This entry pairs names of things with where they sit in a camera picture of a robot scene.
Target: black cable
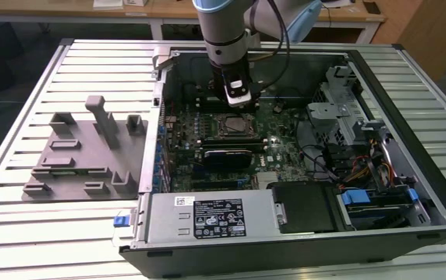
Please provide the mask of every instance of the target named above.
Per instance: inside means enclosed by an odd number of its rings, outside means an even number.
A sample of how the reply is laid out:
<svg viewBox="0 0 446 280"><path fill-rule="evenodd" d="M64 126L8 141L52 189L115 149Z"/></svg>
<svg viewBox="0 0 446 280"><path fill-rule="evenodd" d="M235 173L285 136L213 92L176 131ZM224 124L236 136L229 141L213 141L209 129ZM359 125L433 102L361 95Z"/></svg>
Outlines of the black cable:
<svg viewBox="0 0 446 280"><path fill-rule="evenodd" d="M280 80L281 76L284 75L284 73L288 69L288 64L289 64L289 60L291 60L291 43L289 43L289 39L288 39L288 33L287 33L287 27L285 27L284 19L281 18L280 11L277 10L275 1L268 0L268 3L269 3L269 6L271 6L271 9L272 9L272 11L276 15L277 22L280 24L281 34L285 36L285 53L287 53L287 55L285 55L285 65L284 65L284 68L281 69L280 74L275 77L275 79L269 83L263 85L263 89L267 89L271 85L273 85L277 82L277 80Z"/></svg>
<svg viewBox="0 0 446 280"><path fill-rule="evenodd" d="M328 28L331 28L332 27L331 9L324 4L321 4L321 6L327 9L327 13L328 13Z"/></svg>

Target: metal table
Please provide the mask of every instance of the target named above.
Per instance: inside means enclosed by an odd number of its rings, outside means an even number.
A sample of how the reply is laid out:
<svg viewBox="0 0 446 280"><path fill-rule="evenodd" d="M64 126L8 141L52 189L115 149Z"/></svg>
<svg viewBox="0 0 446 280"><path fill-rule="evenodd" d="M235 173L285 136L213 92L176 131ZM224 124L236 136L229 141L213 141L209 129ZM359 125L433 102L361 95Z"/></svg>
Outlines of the metal table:
<svg viewBox="0 0 446 280"><path fill-rule="evenodd" d="M0 147L0 279L145 279L117 246L131 228L112 217L136 201L28 204L23 184L51 134L51 115L92 118L84 101L100 94L115 119L149 117L157 84L151 76L159 46L203 47L196 41L76 40L60 45ZM263 44L273 48L275 44ZM404 50L389 45L300 44L296 48L357 49L446 176L446 96ZM377 115L371 102L367 102ZM201 279L446 279L446 245L424 247L388 262L217 275Z"/></svg>

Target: blue connector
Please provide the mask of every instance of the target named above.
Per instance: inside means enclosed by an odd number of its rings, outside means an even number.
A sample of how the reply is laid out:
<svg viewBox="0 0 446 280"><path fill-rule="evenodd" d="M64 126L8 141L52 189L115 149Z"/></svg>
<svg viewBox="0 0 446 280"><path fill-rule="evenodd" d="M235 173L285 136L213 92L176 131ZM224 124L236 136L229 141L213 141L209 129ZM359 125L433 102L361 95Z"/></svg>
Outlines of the blue connector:
<svg viewBox="0 0 446 280"><path fill-rule="evenodd" d="M129 215L113 217L113 227L127 228L129 227Z"/></svg>
<svg viewBox="0 0 446 280"><path fill-rule="evenodd" d="M409 198L411 198L412 202L416 202L419 200L419 195L417 195L416 191L412 188L409 188L407 190L407 192L408 192L408 195L409 195Z"/></svg>
<svg viewBox="0 0 446 280"><path fill-rule="evenodd" d="M368 194L364 190L348 190L340 195L344 205L369 203Z"/></svg>

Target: white paper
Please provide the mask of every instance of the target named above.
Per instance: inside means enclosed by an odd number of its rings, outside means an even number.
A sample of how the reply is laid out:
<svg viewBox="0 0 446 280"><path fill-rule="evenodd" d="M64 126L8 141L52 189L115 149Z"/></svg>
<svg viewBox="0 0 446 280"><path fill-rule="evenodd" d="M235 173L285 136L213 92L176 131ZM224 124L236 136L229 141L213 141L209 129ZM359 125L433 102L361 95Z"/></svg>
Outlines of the white paper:
<svg viewBox="0 0 446 280"><path fill-rule="evenodd" d="M121 10L123 0L93 0L93 10Z"/></svg>
<svg viewBox="0 0 446 280"><path fill-rule="evenodd" d="M327 8L339 8L352 5L351 0L336 0L332 2L321 3Z"/></svg>

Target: warning label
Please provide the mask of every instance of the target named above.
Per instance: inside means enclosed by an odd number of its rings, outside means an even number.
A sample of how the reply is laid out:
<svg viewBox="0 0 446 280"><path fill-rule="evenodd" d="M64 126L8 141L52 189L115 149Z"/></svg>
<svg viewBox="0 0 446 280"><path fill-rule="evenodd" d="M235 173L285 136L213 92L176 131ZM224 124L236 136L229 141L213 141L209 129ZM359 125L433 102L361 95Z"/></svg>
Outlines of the warning label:
<svg viewBox="0 0 446 280"><path fill-rule="evenodd" d="M196 239L245 236L241 199L193 201Z"/></svg>

